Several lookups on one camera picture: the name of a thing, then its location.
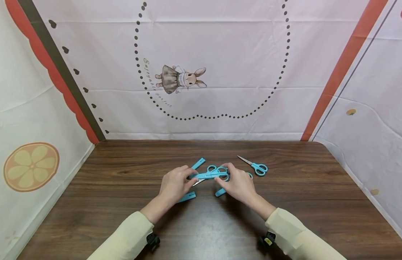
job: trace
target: cream sleeve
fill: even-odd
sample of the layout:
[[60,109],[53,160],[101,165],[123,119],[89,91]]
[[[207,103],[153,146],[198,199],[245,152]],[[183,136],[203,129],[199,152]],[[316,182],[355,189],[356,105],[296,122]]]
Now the cream sleeve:
[[277,246],[292,260],[346,260],[284,209],[277,208],[267,219],[266,227],[276,235]]
[[88,260],[133,260],[146,246],[153,224],[139,211],[125,219]]

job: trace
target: wooden table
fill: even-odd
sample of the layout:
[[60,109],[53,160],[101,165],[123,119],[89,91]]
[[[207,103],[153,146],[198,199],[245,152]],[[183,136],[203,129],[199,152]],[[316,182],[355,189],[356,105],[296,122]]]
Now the wooden table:
[[[236,156],[266,164],[256,190],[296,215],[348,260],[402,259],[402,241],[329,151],[311,142],[122,140],[99,143],[23,250],[20,260],[84,260],[134,211],[158,194],[162,176],[200,157],[210,164]],[[156,225],[161,245],[139,259],[288,259],[257,248],[264,221],[207,180],[196,198],[175,205]]]

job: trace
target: dotted line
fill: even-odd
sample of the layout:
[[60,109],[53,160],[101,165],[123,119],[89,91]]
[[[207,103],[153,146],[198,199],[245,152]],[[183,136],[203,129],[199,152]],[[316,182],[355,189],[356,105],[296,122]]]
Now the dotted line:
[[[144,11],[144,9],[146,8],[146,6],[147,6],[146,2],[143,2],[143,5],[142,5],[142,7],[141,7],[143,11]],[[283,4],[283,5],[281,6],[281,8],[282,8],[283,10],[285,10],[285,11],[283,12],[283,14],[284,14],[284,16],[286,17],[285,22],[288,23],[288,22],[289,22],[289,18],[288,18],[288,11],[286,11],[286,4]],[[140,25],[140,21],[136,21],[136,24],[137,24],[137,26],[136,26],[136,28],[135,28],[135,32],[138,33],[138,32],[139,32],[139,29],[138,29],[137,27]],[[287,24],[286,28],[289,30],[289,29],[290,29],[290,25]],[[287,42],[287,44],[286,44],[286,50],[287,50],[287,51],[286,51],[286,54],[285,54],[286,56],[289,55],[289,51],[288,51],[288,50],[290,49],[290,46],[289,46],[289,43],[290,43],[290,38],[289,38],[290,32],[289,32],[289,31],[288,31],[288,33],[287,33],[287,36],[288,36],[288,40],[286,41],[286,42]],[[138,54],[138,50],[137,50],[138,44],[135,43],[134,46],[135,46],[135,48],[136,48],[135,51],[134,51],[134,53],[137,55],[137,54]],[[276,82],[276,85],[279,85],[279,84],[280,84],[280,80],[282,79],[282,75],[283,75],[283,73],[285,73],[284,69],[286,68],[286,63],[287,63],[287,62],[288,62],[288,59],[285,58],[284,64],[283,64],[283,66],[282,66],[282,70],[280,71],[280,76],[278,77],[278,80],[277,80],[277,82]],[[147,91],[146,93],[147,93],[147,95],[149,96],[149,98],[152,99],[153,103],[156,104],[156,101],[153,100],[154,97],[151,95],[151,93],[150,93],[149,91]],[[253,113],[257,112],[261,107],[263,107],[264,104],[266,104],[267,101],[268,101],[270,98],[271,98],[270,95],[267,96],[267,98],[264,99],[263,103],[261,103],[261,105],[258,106],[257,109],[254,109],[252,112],[247,113],[247,114],[245,114],[245,115],[237,115],[237,116],[228,115],[228,114],[223,114],[223,113],[222,113],[221,115],[216,115],[216,116],[212,116],[212,117],[204,116],[204,115],[199,115],[199,114],[196,115],[196,116],[193,116],[193,117],[177,117],[177,116],[172,115],[172,114],[166,112],[165,110],[163,110],[162,107],[159,107],[159,104],[156,104],[156,107],[158,107],[160,111],[163,111],[163,113],[164,113],[166,116],[168,116],[168,117],[170,117],[170,118],[172,118],[172,119],[174,118],[175,120],[184,120],[184,121],[187,121],[187,120],[188,120],[188,121],[189,121],[189,120],[194,120],[196,117],[197,117],[197,118],[204,118],[204,119],[215,119],[215,118],[220,118],[220,117],[228,117],[228,118],[233,118],[233,119],[235,119],[235,118],[239,119],[239,118],[248,117],[249,115],[250,115],[250,116],[253,115]]]

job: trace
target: rabbit ear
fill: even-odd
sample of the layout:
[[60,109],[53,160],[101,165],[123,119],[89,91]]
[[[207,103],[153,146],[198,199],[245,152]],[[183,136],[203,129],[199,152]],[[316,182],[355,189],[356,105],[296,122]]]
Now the rabbit ear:
[[207,85],[202,80],[196,80],[195,84],[200,88],[206,88]]
[[196,77],[199,77],[202,74],[204,74],[206,70],[207,70],[206,68],[197,69],[194,74],[195,74]]

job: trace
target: bunny illustration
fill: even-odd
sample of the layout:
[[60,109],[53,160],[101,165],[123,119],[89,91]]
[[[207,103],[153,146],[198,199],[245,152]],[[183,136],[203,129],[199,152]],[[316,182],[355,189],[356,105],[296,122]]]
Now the bunny illustration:
[[183,88],[192,86],[198,86],[200,88],[206,88],[207,85],[202,81],[196,79],[204,74],[206,68],[198,69],[195,73],[189,73],[181,69],[179,66],[172,66],[172,68],[164,65],[162,68],[162,74],[155,75],[156,79],[161,79],[162,83],[157,83],[157,87],[163,87],[168,94],[173,92],[180,93]]

